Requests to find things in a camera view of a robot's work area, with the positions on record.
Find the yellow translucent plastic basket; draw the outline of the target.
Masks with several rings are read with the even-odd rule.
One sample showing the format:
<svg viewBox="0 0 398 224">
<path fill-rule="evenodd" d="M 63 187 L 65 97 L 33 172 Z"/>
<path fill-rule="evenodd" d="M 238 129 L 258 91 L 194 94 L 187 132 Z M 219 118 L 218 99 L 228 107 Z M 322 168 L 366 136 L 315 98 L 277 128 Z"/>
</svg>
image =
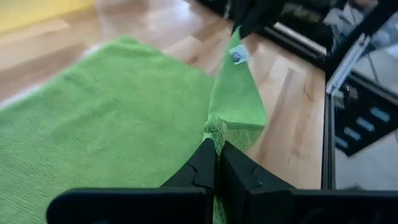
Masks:
<svg viewBox="0 0 398 224">
<path fill-rule="evenodd" d="M 90 7 L 96 0 L 0 0 L 0 33 Z"/>
</svg>

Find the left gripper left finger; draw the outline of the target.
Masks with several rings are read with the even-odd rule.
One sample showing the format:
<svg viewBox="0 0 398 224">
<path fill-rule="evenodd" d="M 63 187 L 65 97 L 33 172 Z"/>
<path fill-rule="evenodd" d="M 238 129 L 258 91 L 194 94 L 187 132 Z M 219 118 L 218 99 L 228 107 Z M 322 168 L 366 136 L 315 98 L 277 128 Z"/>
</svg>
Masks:
<svg viewBox="0 0 398 224">
<path fill-rule="evenodd" d="M 204 140 L 157 188 L 77 188 L 56 196 L 47 224 L 211 224 L 216 151 Z"/>
</svg>

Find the black panel with blue slots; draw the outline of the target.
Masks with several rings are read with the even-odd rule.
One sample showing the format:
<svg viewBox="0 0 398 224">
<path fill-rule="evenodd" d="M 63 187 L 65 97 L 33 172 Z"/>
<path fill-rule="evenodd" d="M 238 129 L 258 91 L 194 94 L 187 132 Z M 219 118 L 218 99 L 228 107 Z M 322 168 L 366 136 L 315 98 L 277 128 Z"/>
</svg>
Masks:
<svg viewBox="0 0 398 224">
<path fill-rule="evenodd" d="M 398 130 L 398 94 L 352 73 L 335 110 L 335 146 L 350 157 Z"/>
</svg>

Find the green microfiber towel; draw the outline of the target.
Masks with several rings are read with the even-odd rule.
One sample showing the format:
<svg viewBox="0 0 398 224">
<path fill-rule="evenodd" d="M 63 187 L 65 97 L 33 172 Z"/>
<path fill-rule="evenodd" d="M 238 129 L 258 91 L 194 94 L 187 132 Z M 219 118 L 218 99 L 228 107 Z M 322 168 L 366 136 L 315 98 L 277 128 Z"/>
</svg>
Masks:
<svg viewBox="0 0 398 224">
<path fill-rule="evenodd" d="M 122 36 L 0 110 L 0 224 L 47 224 L 77 188 L 157 188 L 200 144 L 249 149 L 267 117 L 239 31 L 211 77 Z"/>
</svg>

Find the silver metal bracket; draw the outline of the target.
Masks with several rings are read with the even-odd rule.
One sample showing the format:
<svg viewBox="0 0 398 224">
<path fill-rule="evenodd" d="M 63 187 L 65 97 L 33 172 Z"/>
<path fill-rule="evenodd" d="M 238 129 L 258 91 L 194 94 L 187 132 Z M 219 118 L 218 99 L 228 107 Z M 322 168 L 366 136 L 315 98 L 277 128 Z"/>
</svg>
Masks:
<svg viewBox="0 0 398 224">
<path fill-rule="evenodd" d="M 351 48 L 347 51 L 327 83 L 326 92 L 329 95 L 334 96 L 336 92 L 340 89 L 343 82 L 351 73 L 354 63 L 359 59 L 361 54 L 369 45 L 370 41 L 370 36 L 366 34 L 361 34 L 351 46 Z"/>
</svg>

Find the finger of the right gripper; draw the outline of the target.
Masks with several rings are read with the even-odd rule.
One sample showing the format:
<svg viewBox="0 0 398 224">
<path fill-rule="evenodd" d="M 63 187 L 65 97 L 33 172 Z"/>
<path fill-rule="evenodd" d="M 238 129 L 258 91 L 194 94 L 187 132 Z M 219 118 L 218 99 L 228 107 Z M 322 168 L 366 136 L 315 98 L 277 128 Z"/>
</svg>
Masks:
<svg viewBox="0 0 398 224">
<path fill-rule="evenodd" d="M 240 37 L 247 37 L 257 28 L 256 19 L 256 0 L 232 0 L 233 10 L 233 30 L 232 33 L 239 31 Z"/>
<path fill-rule="evenodd" d="M 245 18 L 245 36 L 272 27 L 283 11 L 284 0 L 257 0 Z"/>
</svg>

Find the black aluminium frame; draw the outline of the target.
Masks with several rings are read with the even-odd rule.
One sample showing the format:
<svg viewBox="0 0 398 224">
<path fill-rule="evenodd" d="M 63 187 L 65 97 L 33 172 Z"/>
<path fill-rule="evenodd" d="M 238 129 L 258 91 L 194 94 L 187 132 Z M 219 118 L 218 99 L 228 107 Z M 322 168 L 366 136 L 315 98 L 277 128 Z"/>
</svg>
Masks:
<svg viewBox="0 0 398 224">
<path fill-rule="evenodd" d="M 199 1 L 234 25 L 232 0 Z M 358 73 L 383 86 L 384 69 L 396 74 L 381 29 L 397 11 L 398 0 L 284 0 L 272 27 L 243 37 L 268 115 L 254 153 L 260 165 L 301 189 L 398 190 L 398 130 L 346 156 L 334 140 L 343 84 L 334 96 L 326 92 L 361 34 L 371 41 L 348 77 Z"/>
</svg>

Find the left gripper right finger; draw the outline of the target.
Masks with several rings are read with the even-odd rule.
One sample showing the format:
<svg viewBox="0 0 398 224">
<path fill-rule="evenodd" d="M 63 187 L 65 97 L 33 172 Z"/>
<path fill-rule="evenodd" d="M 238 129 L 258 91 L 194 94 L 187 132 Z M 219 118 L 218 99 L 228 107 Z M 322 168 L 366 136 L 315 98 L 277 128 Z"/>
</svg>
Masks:
<svg viewBox="0 0 398 224">
<path fill-rule="evenodd" d="M 397 191 L 296 189 L 229 142 L 220 179 L 227 224 L 398 224 Z"/>
</svg>

